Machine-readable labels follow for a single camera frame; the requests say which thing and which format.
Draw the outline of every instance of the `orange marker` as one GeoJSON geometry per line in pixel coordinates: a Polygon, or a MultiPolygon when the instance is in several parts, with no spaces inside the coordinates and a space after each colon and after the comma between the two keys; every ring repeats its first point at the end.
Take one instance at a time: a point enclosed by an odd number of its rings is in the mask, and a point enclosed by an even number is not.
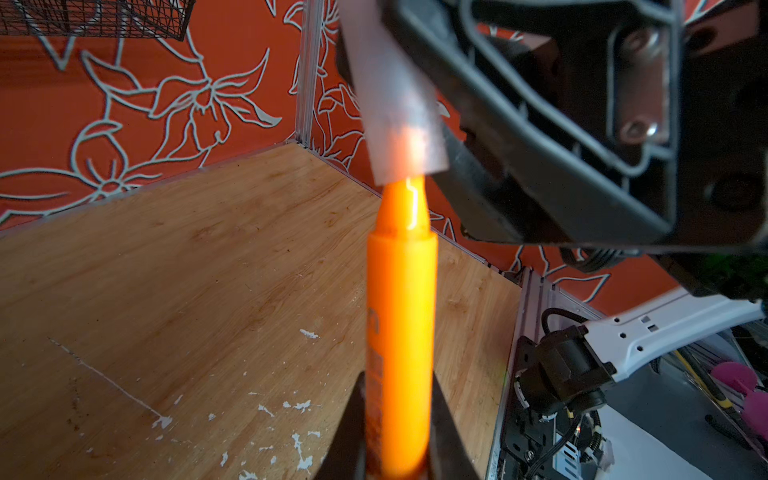
{"type": "Polygon", "coordinates": [[[436,290],[424,177],[388,184],[368,236],[366,468],[376,478],[426,468],[436,290]]]}

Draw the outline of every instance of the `wire mesh basket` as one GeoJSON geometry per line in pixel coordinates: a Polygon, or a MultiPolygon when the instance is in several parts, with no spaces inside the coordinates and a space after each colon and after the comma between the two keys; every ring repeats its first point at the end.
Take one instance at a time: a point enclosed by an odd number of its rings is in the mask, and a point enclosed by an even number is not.
{"type": "Polygon", "coordinates": [[[195,0],[0,0],[0,35],[176,38],[195,0]]]}

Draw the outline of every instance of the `wooden table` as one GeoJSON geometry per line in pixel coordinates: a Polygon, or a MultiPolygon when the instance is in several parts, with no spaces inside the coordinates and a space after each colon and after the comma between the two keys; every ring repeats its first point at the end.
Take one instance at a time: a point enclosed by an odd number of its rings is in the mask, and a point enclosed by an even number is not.
{"type": "MultiPolygon", "coordinates": [[[[378,203],[287,145],[5,235],[2,477],[311,477],[363,368],[378,203]]],[[[481,473],[518,298],[441,240],[435,369],[481,473]]]]}

